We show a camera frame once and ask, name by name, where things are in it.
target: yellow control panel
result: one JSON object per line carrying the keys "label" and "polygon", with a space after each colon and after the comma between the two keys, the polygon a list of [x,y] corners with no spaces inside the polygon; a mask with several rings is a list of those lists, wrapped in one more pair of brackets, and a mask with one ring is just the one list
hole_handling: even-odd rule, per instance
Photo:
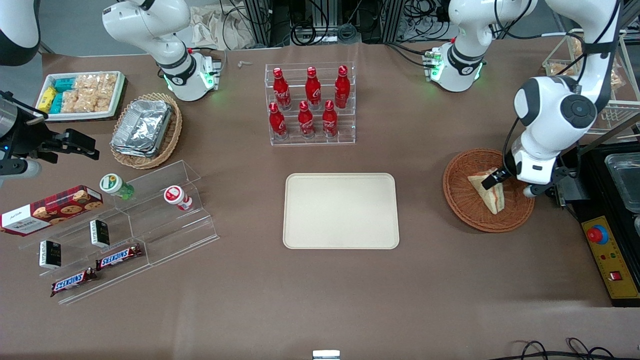
{"label": "yellow control panel", "polygon": [[600,275],[612,299],[640,299],[636,284],[620,254],[611,228],[605,217],[582,223],[582,230],[589,240],[591,253],[596,259]]}

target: small bottle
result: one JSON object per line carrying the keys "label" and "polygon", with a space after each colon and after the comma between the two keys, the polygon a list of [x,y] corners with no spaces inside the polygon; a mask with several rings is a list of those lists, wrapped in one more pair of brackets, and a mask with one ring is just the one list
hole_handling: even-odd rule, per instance
{"label": "small bottle", "polygon": [[351,83],[347,78],[347,67],[340,65],[338,68],[338,78],[335,80],[335,106],[340,109],[347,107]]}
{"label": "small bottle", "polygon": [[289,84],[282,75],[282,69],[277,67],[273,69],[273,92],[276,94],[276,101],[280,109],[287,111],[291,109],[291,93],[289,91]]}
{"label": "small bottle", "polygon": [[319,110],[320,102],[322,101],[320,95],[320,81],[316,77],[316,68],[311,66],[307,68],[307,83],[305,84],[305,91],[307,92],[307,101],[309,102],[309,108],[311,110]]}
{"label": "small bottle", "polygon": [[169,186],[164,191],[164,199],[169,204],[176,205],[182,211],[187,211],[193,207],[193,199],[177,185]]}
{"label": "small bottle", "polygon": [[276,140],[285,140],[289,137],[287,132],[287,124],[284,123],[284,115],[278,110],[278,105],[275,102],[269,104],[269,123],[273,129],[273,136]]}
{"label": "small bottle", "polygon": [[316,130],[314,129],[314,114],[309,111],[309,104],[307,104],[306,101],[300,101],[298,122],[300,122],[302,137],[311,139],[316,135]]}
{"label": "small bottle", "polygon": [[322,114],[322,128],[324,135],[329,139],[338,135],[338,114],[333,109],[333,101],[327,100]]}
{"label": "small bottle", "polygon": [[129,200],[134,193],[133,186],[125,183],[120,176],[116,174],[106,174],[100,180],[100,190],[110,194],[111,196],[117,196],[122,200]]}

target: blue snack package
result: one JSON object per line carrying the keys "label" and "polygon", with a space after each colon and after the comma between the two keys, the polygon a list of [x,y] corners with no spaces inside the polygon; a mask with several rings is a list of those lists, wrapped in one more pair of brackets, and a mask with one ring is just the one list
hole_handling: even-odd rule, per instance
{"label": "blue snack package", "polygon": [[59,92],[56,94],[56,97],[53,98],[53,102],[51,103],[51,109],[49,110],[50,114],[59,114],[62,109],[62,93]]}
{"label": "blue snack package", "polygon": [[57,79],[53,87],[57,92],[64,92],[73,89],[75,81],[75,78]]}

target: clear acrylic display stand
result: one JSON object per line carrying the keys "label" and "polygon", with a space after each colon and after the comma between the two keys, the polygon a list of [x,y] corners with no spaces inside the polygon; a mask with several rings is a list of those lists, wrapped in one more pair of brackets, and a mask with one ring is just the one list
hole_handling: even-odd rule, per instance
{"label": "clear acrylic display stand", "polygon": [[[335,108],[338,113],[338,135],[334,138],[327,138],[322,127],[322,114],[324,112],[324,102],[334,100],[335,80],[338,77],[338,67],[345,65],[349,69],[348,78],[351,82],[351,92],[347,106],[344,109]],[[300,101],[307,100],[305,83],[307,82],[307,67],[314,66],[317,71],[317,78],[320,80],[322,94],[322,108],[320,110],[310,110],[314,116],[314,128],[316,135],[311,139],[302,137],[300,123],[298,122],[298,107]],[[281,68],[285,80],[289,84],[291,92],[291,109],[282,111],[289,137],[285,140],[276,140],[273,130],[269,125],[269,103],[275,102],[276,97],[273,92],[273,69]],[[269,128],[269,138],[273,146],[286,145],[344,145],[356,142],[356,65],[353,61],[327,62],[327,63],[292,63],[292,64],[267,64],[264,73],[264,91],[267,99],[266,124]]]}
{"label": "clear acrylic display stand", "polygon": [[[86,282],[55,295],[59,304],[70,304],[97,291],[123,281],[139,272],[160,265],[217,240],[219,236],[211,215],[202,207],[200,194],[194,182],[200,176],[184,161],[180,160],[137,179],[127,181],[134,187],[134,196],[129,200],[103,195],[105,210],[69,225],[56,225],[44,231],[39,240],[21,247],[25,251],[38,253],[41,240],[61,244],[62,266],[41,274],[51,283],[66,279],[82,270],[95,269],[95,261],[139,243],[143,255],[127,259],[96,272],[96,280]],[[179,185],[193,199],[193,207],[182,211],[168,204],[164,190]],[[99,248],[91,244],[89,221],[93,219],[107,223],[111,245]],[[43,289],[50,294],[50,288]]]}

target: red plaid box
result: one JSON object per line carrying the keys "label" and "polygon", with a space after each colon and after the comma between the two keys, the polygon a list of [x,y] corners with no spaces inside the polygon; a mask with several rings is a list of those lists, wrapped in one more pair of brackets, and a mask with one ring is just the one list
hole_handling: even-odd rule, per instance
{"label": "red plaid box", "polygon": [[78,185],[2,214],[0,231],[27,236],[101,206],[99,192]]}

